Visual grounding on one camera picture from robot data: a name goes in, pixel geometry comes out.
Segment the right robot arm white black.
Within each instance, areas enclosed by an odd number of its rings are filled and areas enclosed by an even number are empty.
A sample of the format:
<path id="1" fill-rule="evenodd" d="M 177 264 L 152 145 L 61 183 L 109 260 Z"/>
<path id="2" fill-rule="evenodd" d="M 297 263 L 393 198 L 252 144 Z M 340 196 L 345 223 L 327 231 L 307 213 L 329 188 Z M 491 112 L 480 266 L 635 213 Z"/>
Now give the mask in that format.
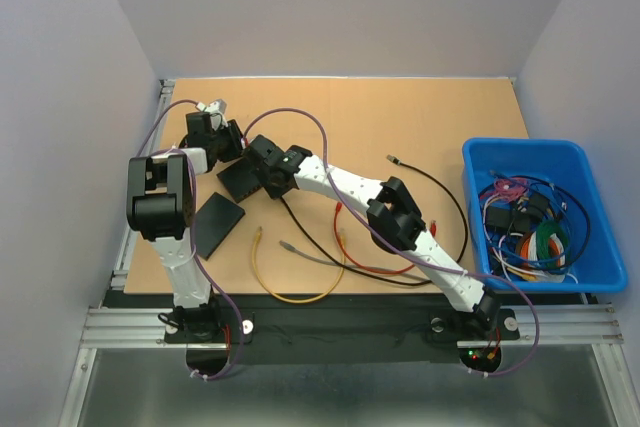
<path id="1" fill-rule="evenodd" d="M 497 295 L 438 244 L 403 181 L 362 177 L 305 148 L 283 150 L 262 135 L 249 143 L 243 156 L 272 198 L 298 189 L 342 203 L 370 231 L 374 243 L 418 266 L 441 290 L 459 313 L 466 334 L 482 337 L 496 328 L 501 308 Z"/>

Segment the black network switch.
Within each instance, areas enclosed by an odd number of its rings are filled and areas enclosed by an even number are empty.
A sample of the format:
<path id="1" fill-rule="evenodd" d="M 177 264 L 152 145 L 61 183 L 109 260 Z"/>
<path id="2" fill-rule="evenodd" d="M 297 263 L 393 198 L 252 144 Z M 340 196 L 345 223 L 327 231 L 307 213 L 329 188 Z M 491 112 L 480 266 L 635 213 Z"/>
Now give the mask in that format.
<path id="1" fill-rule="evenodd" d="M 245 158 L 240 158 L 217 173 L 217 178 L 236 203 L 242 202 L 262 188 L 253 166 Z"/>

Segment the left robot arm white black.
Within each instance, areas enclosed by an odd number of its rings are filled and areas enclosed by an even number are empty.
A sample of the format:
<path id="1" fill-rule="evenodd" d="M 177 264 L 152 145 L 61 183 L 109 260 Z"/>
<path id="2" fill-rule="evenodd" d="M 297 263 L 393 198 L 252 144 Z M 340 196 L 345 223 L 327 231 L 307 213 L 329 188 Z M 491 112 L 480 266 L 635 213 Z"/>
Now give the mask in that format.
<path id="1" fill-rule="evenodd" d="M 169 342 L 209 343 L 230 335 L 215 288 L 200 267 L 244 217 L 244 210 L 214 193 L 196 204 L 195 178 L 219 162 L 240 158 L 242 133 L 222 102 L 200 104 L 186 116 L 179 147 L 128 164 L 126 217 L 150 243 L 173 289 L 173 308 L 162 313 Z"/>

